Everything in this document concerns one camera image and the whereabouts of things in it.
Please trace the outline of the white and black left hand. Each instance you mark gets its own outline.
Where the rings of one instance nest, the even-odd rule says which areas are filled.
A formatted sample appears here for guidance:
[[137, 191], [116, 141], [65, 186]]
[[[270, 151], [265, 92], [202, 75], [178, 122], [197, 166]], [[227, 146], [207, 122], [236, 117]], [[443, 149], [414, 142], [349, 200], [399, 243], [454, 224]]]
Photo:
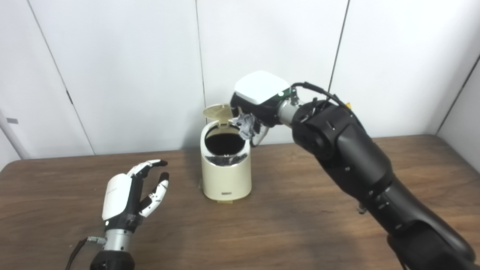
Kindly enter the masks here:
[[170, 175], [166, 171], [162, 172], [151, 193], [141, 198], [144, 178], [148, 176], [151, 168], [167, 165], [165, 160], [147, 160], [108, 181], [102, 210], [105, 231], [122, 230], [135, 233], [143, 219], [149, 217], [163, 201]]

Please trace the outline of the white and black right hand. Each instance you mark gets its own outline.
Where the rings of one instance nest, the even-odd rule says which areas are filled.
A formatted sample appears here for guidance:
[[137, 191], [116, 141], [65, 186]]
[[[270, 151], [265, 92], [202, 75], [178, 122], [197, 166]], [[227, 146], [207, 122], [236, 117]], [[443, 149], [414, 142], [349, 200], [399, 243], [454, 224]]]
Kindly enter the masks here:
[[291, 104], [292, 90], [284, 79], [262, 70], [236, 82], [230, 109], [240, 136], [251, 147], [257, 147], [276, 125], [291, 128], [296, 111]]

